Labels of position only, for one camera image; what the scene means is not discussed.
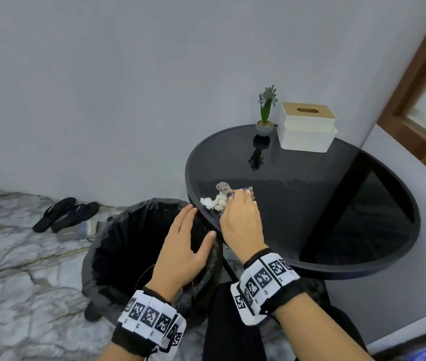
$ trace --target trash bin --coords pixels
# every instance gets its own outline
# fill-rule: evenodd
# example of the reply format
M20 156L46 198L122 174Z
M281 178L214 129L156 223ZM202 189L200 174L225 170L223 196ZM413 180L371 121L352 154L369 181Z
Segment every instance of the trash bin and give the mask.
M82 293L108 321L116 324L134 292L151 279L169 227L188 204L177 199L143 201L128 207L96 235L82 264ZM209 231L196 216L191 230L194 252ZM215 241L205 268L173 302L188 328L200 325L207 316L221 278L222 248Z

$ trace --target hand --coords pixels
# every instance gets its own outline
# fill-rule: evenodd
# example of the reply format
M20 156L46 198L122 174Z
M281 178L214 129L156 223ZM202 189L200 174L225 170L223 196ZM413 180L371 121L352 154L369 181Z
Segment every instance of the hand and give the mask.
M168 301L198 275L206 265L216 232L209 232L197 253L191 250L191 228L198 209L190 204L174 218L159 253L151 281L146 287L156 291Z
M224 241L243 264L258 251L268 248L263 238L260 211L249 190L235 190L220 224Z

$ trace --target white tissue box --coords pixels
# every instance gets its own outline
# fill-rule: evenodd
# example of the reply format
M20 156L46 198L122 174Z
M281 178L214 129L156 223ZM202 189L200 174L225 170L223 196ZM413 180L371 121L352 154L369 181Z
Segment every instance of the white tissue box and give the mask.
M288 129L331 132L336 116L326 105L283 103L283 121Z
M331 132L288 129L285 123L282 123L278 124L277 133L283 149L325 153L338 131L336 128L333 128Z

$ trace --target marble floor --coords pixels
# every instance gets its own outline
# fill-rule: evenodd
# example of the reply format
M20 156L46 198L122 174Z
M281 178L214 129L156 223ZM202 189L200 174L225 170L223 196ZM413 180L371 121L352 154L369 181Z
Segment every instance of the marble floor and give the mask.
M88 300L81 294L81 267L90 243L60 243L50 230L31 230L56 201L0 190L0 361L94 360L111 338L114 327L106 319L83 317ZM94 219L105 221L114 210L101 206ZM241 275L227 247L224 255ZM175 360L201 360L206 326L185 334ZM261 333L269 360L294 359L275 322L263 322Z

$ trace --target glossy black tabletop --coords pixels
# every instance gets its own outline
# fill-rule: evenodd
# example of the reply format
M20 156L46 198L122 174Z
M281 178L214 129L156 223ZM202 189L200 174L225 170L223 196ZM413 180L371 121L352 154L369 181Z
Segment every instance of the glossy black tabletop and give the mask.
M377 159L335 139L326 153L280 147L276 129L234 127L198 144L186 163L186 188L208 225L219 215L200 198L216 184L253 187L265 242L300 276L351 279L388 267L405 255L420 230L416 202Z

